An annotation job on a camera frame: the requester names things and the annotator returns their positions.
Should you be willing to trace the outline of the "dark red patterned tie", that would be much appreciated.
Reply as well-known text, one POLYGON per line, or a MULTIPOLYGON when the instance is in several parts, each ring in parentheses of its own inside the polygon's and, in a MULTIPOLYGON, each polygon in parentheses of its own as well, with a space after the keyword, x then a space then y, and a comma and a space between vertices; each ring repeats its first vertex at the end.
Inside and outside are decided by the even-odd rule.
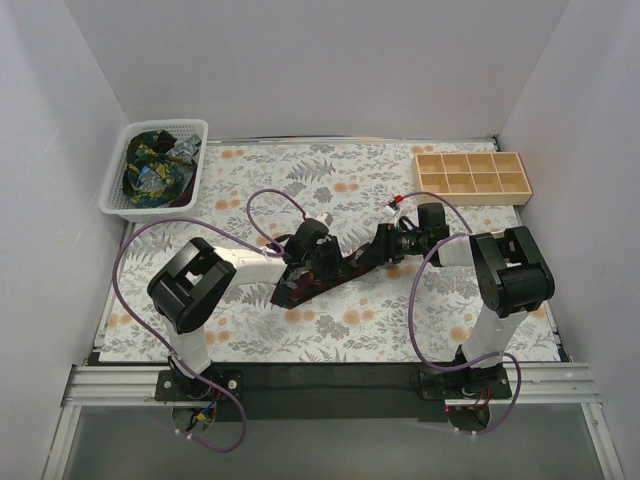
POLYGON ((276 285, 270 302, 273 305, 291 310, 376 269, 376 264, 359 263, 358 258, 362 253, 362 250, 357 250, 348 257, 341 258, 337 268, 332 272, 327 268, 317 266, 302 272, 296 279, 292 279, 293 273, 284 275, 276 285))

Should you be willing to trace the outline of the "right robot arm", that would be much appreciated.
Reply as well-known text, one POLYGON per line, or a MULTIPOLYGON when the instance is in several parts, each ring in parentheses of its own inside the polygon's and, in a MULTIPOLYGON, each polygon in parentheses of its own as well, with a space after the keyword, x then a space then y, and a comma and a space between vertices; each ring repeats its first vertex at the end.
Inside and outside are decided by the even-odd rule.
POLYGON ((553 275, 530 230, 525 226, 498 233, 451 234, 444 207, 439 203, 417 208, 418 224, 380 224, 374 240, 358 253, 359 267, 399 263, 407 256, 422 256, 408 303, 409 338, 420 361, 437 374, 452 375, 454 389, 475 397, 489 384, 507 356, 507 346, 529 313, 555 292, 553 275), (470 336, 458 348, 454 361, 441 366, 420 351, 415 335, 414 310, 420 278, 426 267, 471 267, 483 301, 470 336))

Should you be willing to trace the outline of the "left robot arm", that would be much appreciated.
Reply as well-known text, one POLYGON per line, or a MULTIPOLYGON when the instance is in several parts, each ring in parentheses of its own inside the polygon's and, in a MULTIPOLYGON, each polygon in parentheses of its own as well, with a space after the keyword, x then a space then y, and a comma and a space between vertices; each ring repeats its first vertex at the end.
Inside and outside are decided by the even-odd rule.
POLYGON ((175 351, 170 364, 179 374, 180 390, 193 400, 212 390, 204 325, 227 290, 272 286, 271 303, 293 309, 345 280, 349 268, 336 237, 317 219, 275 238, 266 251, 214 247, 201 237, 189 240, 147 288, 167 323, 175 351))

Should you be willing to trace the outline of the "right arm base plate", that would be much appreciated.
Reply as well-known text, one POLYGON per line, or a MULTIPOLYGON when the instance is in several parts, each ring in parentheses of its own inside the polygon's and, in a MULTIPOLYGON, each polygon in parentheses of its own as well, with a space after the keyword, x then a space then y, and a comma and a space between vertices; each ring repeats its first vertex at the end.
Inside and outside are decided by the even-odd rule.
POLYGON ((502 364, 451 373, 417 370, 410 376, 410 385, 426 400, 506 400, 512 397, 507 373, 502 364))

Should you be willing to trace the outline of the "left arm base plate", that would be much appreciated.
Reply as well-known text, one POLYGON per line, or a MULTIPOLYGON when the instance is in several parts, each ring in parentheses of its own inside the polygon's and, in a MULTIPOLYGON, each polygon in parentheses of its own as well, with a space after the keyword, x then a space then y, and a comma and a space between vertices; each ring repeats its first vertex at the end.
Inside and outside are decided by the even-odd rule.
MULTIPOLYGON (((240 398, 243 374, 240 370, 210 368, 202 376, 240 398)), ((157 377, 154 399, 163 402, 211 401, 221 393, 198 379, 189 378, 179 370, 162 370, 157 377)))

